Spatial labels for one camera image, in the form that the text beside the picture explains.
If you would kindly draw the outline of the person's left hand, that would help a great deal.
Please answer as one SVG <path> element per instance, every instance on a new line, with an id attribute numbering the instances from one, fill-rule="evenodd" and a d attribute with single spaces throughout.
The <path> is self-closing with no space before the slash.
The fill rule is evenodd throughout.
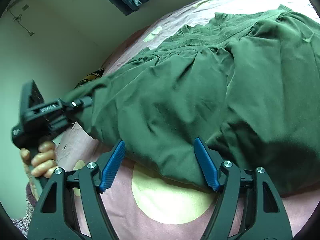
<path id="1" fill-rule="evenodd" d="M 55 148 L 54 142 L 45 141 L 39 146 L 35 157 L 31 157 L 28 149 L 20 149 L 20 157 L 28 178 L 33 176 L 35 178 L 44 177 L 49 179 L 51 177 L 57 168 Z"/>

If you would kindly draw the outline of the patterned purple sleeve forearm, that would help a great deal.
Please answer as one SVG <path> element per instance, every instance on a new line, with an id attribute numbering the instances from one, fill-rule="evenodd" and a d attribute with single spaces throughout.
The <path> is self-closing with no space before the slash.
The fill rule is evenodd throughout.
<path id="1" fill-rule="evenodd" d="M 34 209 L 35 206 L 37 204 L 37 200 L 39 198 L 33 179 L 31 177 L 31 172 L 30 172 L 30 168 L 28 166 L 28 164 L 25 163 L 25 161 L 23 161 L 23 168 L 26 172 L 27 178 L 29 180 L 29 182 L 27 183 L 26 187 L 25 187 L 25 193 L 26 193 L 26 211 L 25 211 L 25 215 L 22 218 L 19 219 L 12 219 L 11 221 L 13 222 L 13 224 L 16 226 L 16 228 L 19 230 L 20 233 L 22 233 L 22 235 L 24 237 L 27 237 L 28 231 L 29 231 L 29 225 L 31 223 L 31 219 L 34 213 Z"/>

